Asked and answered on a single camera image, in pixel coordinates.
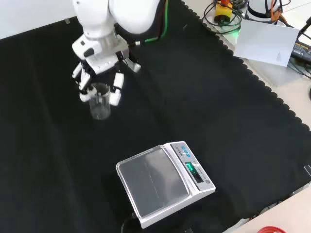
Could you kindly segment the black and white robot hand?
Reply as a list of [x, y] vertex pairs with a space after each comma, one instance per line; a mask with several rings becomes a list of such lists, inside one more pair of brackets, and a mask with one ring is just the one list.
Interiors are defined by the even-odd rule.
[[135, 73], [141, 69], [140, 64], [130, 59], [126, 40], [115, 33], [98, 41], [82, 35], [72, 44], [72, 49], [80, 59], [72, 78], [78, 85], [82, 102], [90, 101], [100, 92], [98, 87], [91, 85], [99, 75], [112, 69], [118, 62], [124, 62]]

